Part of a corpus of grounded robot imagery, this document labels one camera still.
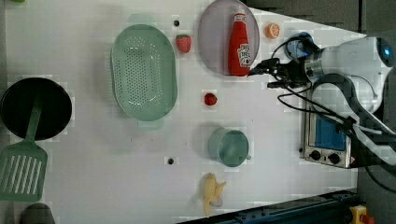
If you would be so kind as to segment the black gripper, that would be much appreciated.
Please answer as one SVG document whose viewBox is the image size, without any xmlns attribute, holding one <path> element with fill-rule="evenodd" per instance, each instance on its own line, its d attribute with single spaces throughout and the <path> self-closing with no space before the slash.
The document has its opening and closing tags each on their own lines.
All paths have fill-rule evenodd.
<svg viewBox="0 0 396 224">
<path fill-rule="evenodd" d="M 276 81 L 269 82 L 267 87 L 275 88 L 300 88 L 309 83 L 309 79 L 305 74 L 304 64 L 296 61 L 288 63 L 281 63 L 278 58 L 273 58 L 265 61 L 265 65 L 257 64 L 249 72 L 249 76 L 263 75 L 266 72 L 272 75 Z"/>
</svg>

